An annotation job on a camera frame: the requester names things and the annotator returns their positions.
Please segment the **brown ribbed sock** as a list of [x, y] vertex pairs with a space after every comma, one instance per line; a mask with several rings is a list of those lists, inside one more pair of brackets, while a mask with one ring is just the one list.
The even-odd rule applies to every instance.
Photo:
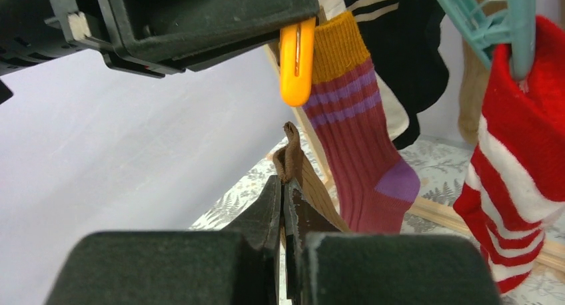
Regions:
[[483, 65], [472, 48], [462, 40], [464, 72], [459, 94], [458, 129], [470, 145], [478, 142], [478, 120], [490, 71]]

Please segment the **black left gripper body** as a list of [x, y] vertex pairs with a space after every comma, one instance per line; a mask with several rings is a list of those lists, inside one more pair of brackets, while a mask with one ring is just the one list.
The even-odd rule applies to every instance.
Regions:
[[202, 71], [318, 10], [318, 0], [1, 0], [1, 74], [85, 49], [148, 77]]

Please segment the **maroon sock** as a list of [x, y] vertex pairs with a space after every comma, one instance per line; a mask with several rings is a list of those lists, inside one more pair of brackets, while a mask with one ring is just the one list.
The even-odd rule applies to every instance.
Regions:
[[370, 53], [350, 12], [314, 33], [312, 88], [303, 107], [355, 232], [398, 234], [420, 180], [387, 131]]

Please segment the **tan ribbed sock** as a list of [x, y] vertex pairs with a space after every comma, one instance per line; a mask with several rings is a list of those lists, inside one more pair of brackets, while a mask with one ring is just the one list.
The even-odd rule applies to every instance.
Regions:
[[336, 211], [328, 190], [301, 149], [297, 127], [289, 121], [284, 124], [283, 130], [288, 143], [277, 149], [272, 156], [272, 162], [282, 183], [296, 180], [310, 206], [339, 231], [350, 232], [348, 224]]

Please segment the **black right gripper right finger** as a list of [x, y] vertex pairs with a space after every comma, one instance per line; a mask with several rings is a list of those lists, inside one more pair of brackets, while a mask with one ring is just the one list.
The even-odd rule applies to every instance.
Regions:
[[282, 186], [282, 219], [286, 256], [286, 295], [293, 304], [301, 303], [301, 253], [309, 232], [337, 232], [338, 228], [306, 199], [297, 180]]

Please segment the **black striped sock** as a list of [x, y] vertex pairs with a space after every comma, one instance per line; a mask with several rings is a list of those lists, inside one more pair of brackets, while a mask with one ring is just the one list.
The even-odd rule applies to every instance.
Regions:
[[374, 68], [407, 112], [408, 128], [393, 141], [398, 150], [420, 135], [417, 115], [445, 92], [449, 72], [438, 52], [444, 11], [436, 0], [344, 0]]

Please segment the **red white striped sock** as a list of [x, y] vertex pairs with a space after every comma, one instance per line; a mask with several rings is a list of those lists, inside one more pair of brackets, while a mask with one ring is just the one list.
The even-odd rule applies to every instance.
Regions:
[[510, 56], [509, 45], [494, 50], [478, 144], [453, 206], [502, 294], [525, 281], [546, 227], [564, 212], [564, 31], [536, 17], [535, 59], [523, 81], [512, 78]]

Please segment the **orange clothes peg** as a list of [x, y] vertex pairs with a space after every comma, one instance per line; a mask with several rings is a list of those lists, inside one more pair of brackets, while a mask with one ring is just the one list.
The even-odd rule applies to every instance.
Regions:
[[310, 96], [316, 18], [286, 26], [280, 34], [280, 94], [291, 107], [303, 106]]

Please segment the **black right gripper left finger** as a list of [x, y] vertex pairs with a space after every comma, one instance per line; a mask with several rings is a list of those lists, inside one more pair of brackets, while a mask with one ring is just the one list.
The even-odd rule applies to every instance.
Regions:
[[231, 304], [277, 304], [282, 184], [270, 176], [257, 199], [223, 230], [240, 234]]

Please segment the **teal clothes peg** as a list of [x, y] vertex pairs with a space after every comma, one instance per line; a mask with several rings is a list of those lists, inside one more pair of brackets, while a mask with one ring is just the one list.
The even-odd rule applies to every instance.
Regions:
[[487, 68], [499, 44], [512, 48], [510, 72], [524, 80], [534, 62], [536, 0], [437, 0]]

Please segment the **wooden hanger rack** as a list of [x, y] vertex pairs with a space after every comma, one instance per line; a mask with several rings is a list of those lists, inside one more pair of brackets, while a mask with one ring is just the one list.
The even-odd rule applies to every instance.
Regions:
[[[308, 122], [306, 114], [301, 108], [292, 108], [292, 112], [299, 127], [302, 129], [302, 136], [305, 137], [314, 157], [321, 168], [321, 181], [327, 189], [334, 186], [334, 179], [329, 169], [326, 157], [315, 135], [311, 124]], [[408, 211], [410, 214], [429, 220], [460, 234], [470, 234], [470, 231], [452, 207], [426, 200], [421, 196], [416, 198], [415, 203]], [[536, 259], [535, 269], [551, 268], [555, 271], [564, 271], [564, 245], [555, 241], [547, 240], [543, 246], [541, 254]]]

